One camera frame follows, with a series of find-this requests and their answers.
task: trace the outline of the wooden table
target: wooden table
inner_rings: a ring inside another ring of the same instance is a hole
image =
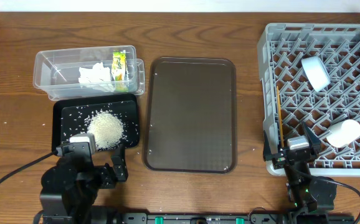
[[[153,172],[139,146],[128,149],[130,177],[115,190],[101,190],[96,205],[150,212],[247,213],[254,207],[283,210],[286,178],[270,175],[262,160],[262,85],[257,41],[270,22],[358,23],[360,14],[299,13],[3,13],[0,12],[0,178],[50,152],[54,102],[32,86],[38,51],[134,45],[147,74],[162,56],[227,58],[237,69],[238,165],[227,175]],[[138,98],[141,127],[148,92]],[[94,156],[95,164],[109,153]],[[51,157],[0,185],[0,223],[30,223],[41,210],[40,178]],[[360,190],[360,178],[335,178]],[[338,187],[336,212],[358,214],[360,200]]]

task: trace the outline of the white rice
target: white rice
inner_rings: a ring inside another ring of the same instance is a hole
[[[87,133],[94,134],[97,149],[107,149],[120,143],[123,136],[123,123],[108,111],[96,111],[86,118]]]

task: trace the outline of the black tray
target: black tray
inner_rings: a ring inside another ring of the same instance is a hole
[[[234,64],[159,58],[151,69],[143,162],[151,170],[225,174],[237,163]]]
[[[53,108],[52,151],[74,134],[79,134],[81,131],[87,132],[85,118],[92,115],[92,111],[95,113],[96,110],[100,111],[101,109],[109,111],[112,115],[116,114],[116,117],[124,124],[123,129],[127,137],[120,139],[120,144],[124,144],[125,147],[137,146],[140,140],[137,99],[132,94],[121,94],[56,102]]]

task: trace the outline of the clear plastic container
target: clear plastic container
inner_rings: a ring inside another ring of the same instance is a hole
[[[113,52],[126,52],[127,80],[98,83],[79,83],[79,68],[92,69],[96,63],[109,68]],[[87,47],[81,49],[46,50],[37,53],[33,84],[44,90],[51,100],[63,100],[116,93],[144,93],[144,63],[136,58],[136,49],[131,45],[111,47]],[[101,86],[113,86],[111,91]]]

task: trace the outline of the green tape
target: green tape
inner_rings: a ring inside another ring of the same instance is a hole
[[[244,224],[244,219],[243,218],[236,218],[235,219],[235,224]]]
[[[163,224],[163,217],[155,217],[155,224]]]

